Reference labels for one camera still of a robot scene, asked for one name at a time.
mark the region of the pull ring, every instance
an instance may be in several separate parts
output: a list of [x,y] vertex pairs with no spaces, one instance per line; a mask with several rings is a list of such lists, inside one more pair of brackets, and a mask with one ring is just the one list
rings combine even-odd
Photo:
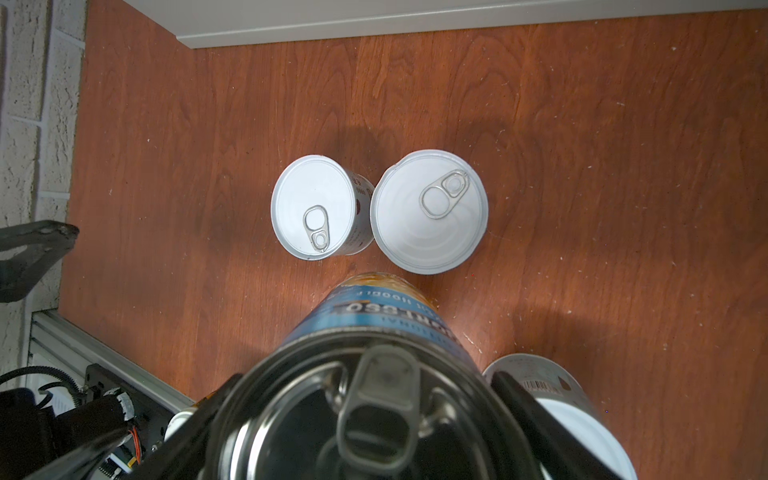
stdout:
[[376,345],[360,356],[336,422],[344,462],[386,477],[411,463],[419,442],[420,385],[419,361],[403,348]]
[[[425,204],[424,196],[432,188],[442,192],[448,199],[448,207],[444,212],[440,213],[430,210]],[[451,213],[453,207],[455,207],[458,201],[462,199],[465,193],[467,193],[467,190],[469,190],[469,176],[467,175],[467,172],[463,170],[453,170],[433,181],[422,190],[422,194],[419,196],[419,206],[427,217],[440,220]]]
[[[323,225],[320,228],[313,229],[307,225],[306,218],[315,210],[319,210],[323,214]],[[314,207],[308,208],[306,212],[304,212],[303,223],[304,230],[306,230],[306,235],[310,238],[312,248],[318,252],[324,252],[328,250],[328,246],[330,245],[330,237],[328,235],[328,212],[326,212],[326,209],[322,205],[315,205]]]

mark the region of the tin can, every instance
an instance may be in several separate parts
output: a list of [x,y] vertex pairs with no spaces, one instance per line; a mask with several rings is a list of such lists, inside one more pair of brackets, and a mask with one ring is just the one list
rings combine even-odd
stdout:
[[624,480],[637,480],[629,456],[601,423],[581,385],[566,369],[543,356],[513,353],[496,359],[483,372],[490,382],[495,372],[507,372],[526,389],[584,447]]
[[371,203],[373,236],[397,266],[413,273],[445,272],[467,260],[488,225],[480,176],[442,150],[406,155],[384,172]]
[[194,415],[197,410],[200,409],[200,405],[203,404],[203,402],[207,401],[212,396],[216,395],[216,392],[218,390],[214,390],[213,392],[209,393],[208,395],[204,396],[202,399],[196,401],[192,405],[188,406],[185,409],[179,410],[174,416],[170,418],[170,421],[168,422],[168,427],[165,429],[165,433],[163,434],[163,441],[167,442],[168,439],[178,431],[178,429],[181,428],[181,426],[189,420],[192,415]]
[[541,478],[528,440],[434,306],[396,276],[339,285],[247,373],[206,478]]
[[373,241],[373,185],[322,155],[294,161],[272,192],[272,227],[295,257],[322,260],[353,255]]

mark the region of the white can lid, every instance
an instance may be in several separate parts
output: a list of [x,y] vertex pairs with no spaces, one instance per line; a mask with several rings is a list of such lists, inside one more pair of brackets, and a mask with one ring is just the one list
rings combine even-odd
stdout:
[[[566,430],[568,430],[592,455],[598,457],[601,462],[614,471],[624,480],[637,480],[637,473],[632,466],[629,455],[621,447],[611,432],[606,429],[595,417],[585,411],[553,399],[537,399]],[[544,468],[544,477],[551,477]]]
[[163,436],[163,441],[167,442],[171,435],[176,433],[178,429],[181,428],[181,426],[190,419],[192,415],[197,411],[197,407],[189,407],[184,410],[181,410],[176,415],[172,416],[170,418],[170,421],[168,422],[168,427],[165,429],[165,435]]
[[480,177],[442,150],[415,151],[392,165],[373,191],[376,242],[397,266],[413,273],[450,270],[472,255],[488,225]]
[[295,257],[321,260],[344,244],[355,220],[355,193],[346,170],[322,155],[294,161],[272,192],[272,228]]

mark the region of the white trim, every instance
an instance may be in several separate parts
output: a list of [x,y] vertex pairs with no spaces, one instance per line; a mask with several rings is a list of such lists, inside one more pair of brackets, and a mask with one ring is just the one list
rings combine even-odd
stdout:
[[38,198],[60,198],[62,200],[69,200],[69,192],[49,192],[47,190],[39,190]]
[[765,7],[768,7],[768,0],[534,0],[178,35],[176,38],[190,48],[207,48]]

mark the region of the orange wire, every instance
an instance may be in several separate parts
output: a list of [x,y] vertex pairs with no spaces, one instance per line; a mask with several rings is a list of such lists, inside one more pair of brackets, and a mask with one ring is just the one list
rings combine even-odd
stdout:
[[131,427],[131,434],[134,437],[134,449],[136,450],[136,463],[141,465],[141,442],[139,442],[139,432],[136,427]]

